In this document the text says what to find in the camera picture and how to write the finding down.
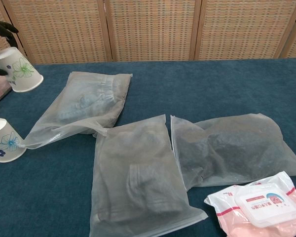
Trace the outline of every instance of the floral paper cup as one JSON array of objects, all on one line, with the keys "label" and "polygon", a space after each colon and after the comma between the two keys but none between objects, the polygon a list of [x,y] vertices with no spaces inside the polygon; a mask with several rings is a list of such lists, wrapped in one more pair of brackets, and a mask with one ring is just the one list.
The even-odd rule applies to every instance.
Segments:
[{"label": "floral paper cup", "polygon": [[15,92],[27,92],[43,82],[43,76],[16,47],[0,51],[0,69],[8,72],[6,80]]},{"label": "floral paper cup", "polygon": [[18,159],[26,150],[18,147],[22,140],[13,127],[5,119],[0,118],[0,162]]}]

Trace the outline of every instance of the blue flower print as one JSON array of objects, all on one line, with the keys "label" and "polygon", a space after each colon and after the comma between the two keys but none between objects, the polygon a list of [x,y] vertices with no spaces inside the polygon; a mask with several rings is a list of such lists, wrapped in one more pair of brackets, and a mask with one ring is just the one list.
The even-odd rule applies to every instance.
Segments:
[{"label": "blue flower print", "polygon": [[17,144],[19,144],[19,138],[12,131],[11,134],[4,135],[1,138],[0,149],[13,152],[17,149]]},{"label": "blue flower print", "polygon": [[5,152],[3,150],[0,150],[0,157],[3,157],[5,155]]}]

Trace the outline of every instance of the frosted plastic bag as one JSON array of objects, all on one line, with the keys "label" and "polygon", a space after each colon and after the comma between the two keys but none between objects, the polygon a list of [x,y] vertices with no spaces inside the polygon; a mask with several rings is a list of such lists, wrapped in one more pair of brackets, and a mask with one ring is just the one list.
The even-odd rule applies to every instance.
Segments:
[{"label": "frosted plastic bag", "polygon": [[[263,190],[260,186],[270,186]],[[247,206],[260,220],[258,224],[266,227],[259,228],[257,223],[250,222],[243,207],[240,207],[237,198],[249,193],[245,198]],[[296,188],[286,172],[280,172],[272,177],[261,179],[245,186],[233,185],[217,193],[210,194],[204,201],[215,208],[221,228],[227,236],[232,237],[293,237],[296,236],[296,218],[288,216],[288,221],[281,218],[285,213],[293,213],[296,210]]]},{"label": "frosted plastic bag", "polygon": [[122,111],[131,74],[72,72],[21,147],[35,149],[77,133],[106,132]]},{"label": "frosted plastic bag", "polygon": [[188,204],[165,115],[98,134],[90,237],[156,237],[205,218]]},{"label": "frosted plastic bag", "polygon": [[171,117],[171,133],[187,190],[247,183],[283,170],[296,175],[296,155],[279,126],[262,114],[197,123]]}]

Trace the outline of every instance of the wet wipes package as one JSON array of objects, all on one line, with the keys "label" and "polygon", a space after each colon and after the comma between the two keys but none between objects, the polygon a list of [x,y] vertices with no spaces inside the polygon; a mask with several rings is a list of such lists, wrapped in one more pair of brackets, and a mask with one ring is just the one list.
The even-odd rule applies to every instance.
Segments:
[{"label": "wet wipes package", "polygon": [[215,208],[227,236],[296,236],[296,188],[284,171],[210,194],[205,203]]},{"label": "wet wipes package", "polygon": [[235,202],[260,228],[296,219],[296,204],[276,184],[244,186],[237,192]]}]

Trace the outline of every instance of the teal tablecloth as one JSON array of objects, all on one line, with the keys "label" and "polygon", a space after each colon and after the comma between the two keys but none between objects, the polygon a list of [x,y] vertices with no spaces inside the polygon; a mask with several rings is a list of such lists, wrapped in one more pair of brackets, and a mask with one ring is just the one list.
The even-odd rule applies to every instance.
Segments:
[{"label": "teal tablecloth", "polygon": [[[296,59],[208,62],[130,62],[37,65],[38,88],[10,92],[0,118],[24,138],[66,84],[71,71],[132,73],[124,110],[116,125],[166,114],[192,122],[262,113],[274,119],[296,154]],[[87,237],[95,139],[75,135],[0,163],[0,237]],[[296,177],[292,178],[296,186]],[[194,188],[192,206],[209,218],[167,237],[225,236],[215,211],[204,204],[223,187]]]}]

